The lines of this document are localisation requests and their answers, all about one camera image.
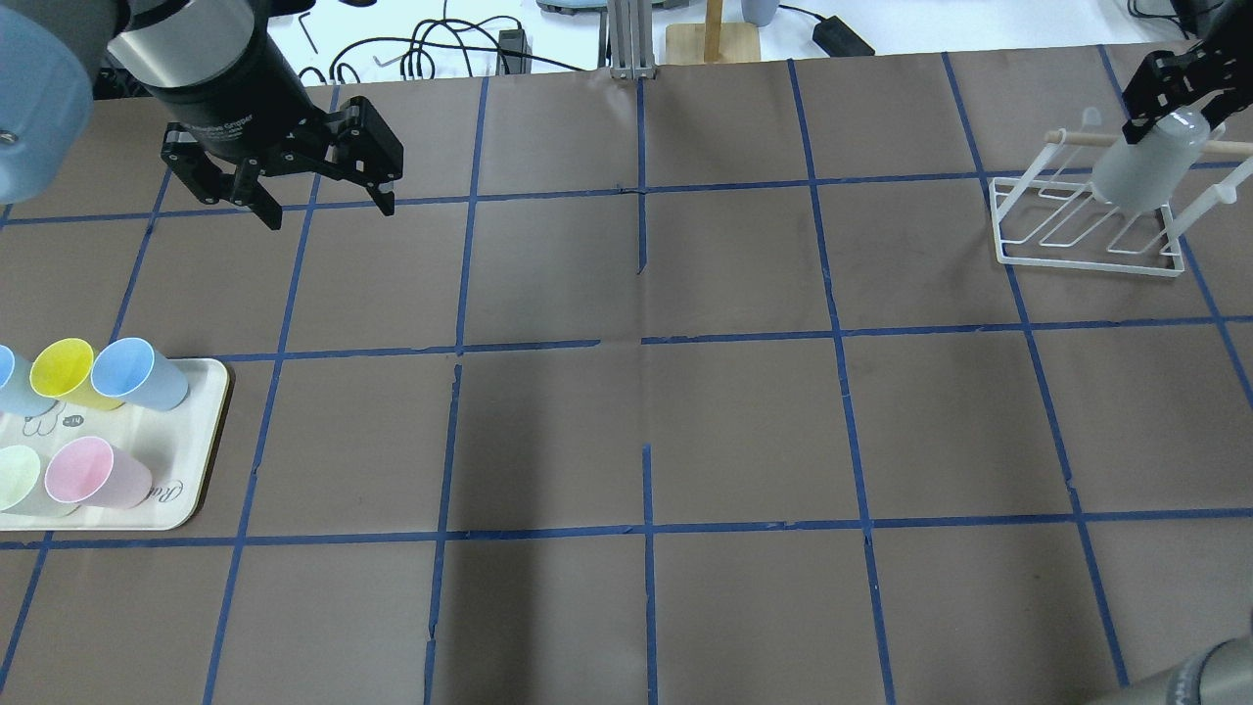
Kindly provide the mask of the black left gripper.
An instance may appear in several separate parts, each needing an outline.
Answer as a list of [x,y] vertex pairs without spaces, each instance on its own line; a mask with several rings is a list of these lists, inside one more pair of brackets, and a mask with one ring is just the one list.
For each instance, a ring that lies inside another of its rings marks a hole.
[[[393,182],[403,177],[403,147],[388,121],[362,95],[325,111],[309,99],[294,68],[276,49],[248,49],[219,76],[162,90],[175,123],[212,157],[256,165],[269,175],[317,172],[366,189],[393,217]],[[234,205],[278,230],[283,209],[261,172],[234,174]]]

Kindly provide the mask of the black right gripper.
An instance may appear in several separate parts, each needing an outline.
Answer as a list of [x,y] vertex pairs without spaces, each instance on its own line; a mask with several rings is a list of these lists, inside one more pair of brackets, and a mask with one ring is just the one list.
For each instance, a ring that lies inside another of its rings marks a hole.
[[1136,147],[1163,116],[1208,95],[1202,115],[1212,128],[1250,106],[1250,35],[1249,20],[1225,20],[1187,53],[1146,54],[1121,93],[1125,143]]

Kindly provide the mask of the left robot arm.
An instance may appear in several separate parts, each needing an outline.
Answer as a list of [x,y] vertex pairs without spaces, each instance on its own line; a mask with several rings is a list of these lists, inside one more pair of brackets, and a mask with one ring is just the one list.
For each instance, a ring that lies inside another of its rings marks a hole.
[[228,202],[269,229],[269,177],[313,173],[361,187],[386,217],[403,147],[372,103],[315,106],[268,33],[309,1],[5,1],[1,6],[1,192],[45,192],[81,135],[94,85],[117,63],[173,120],[162,162],[207,205]]

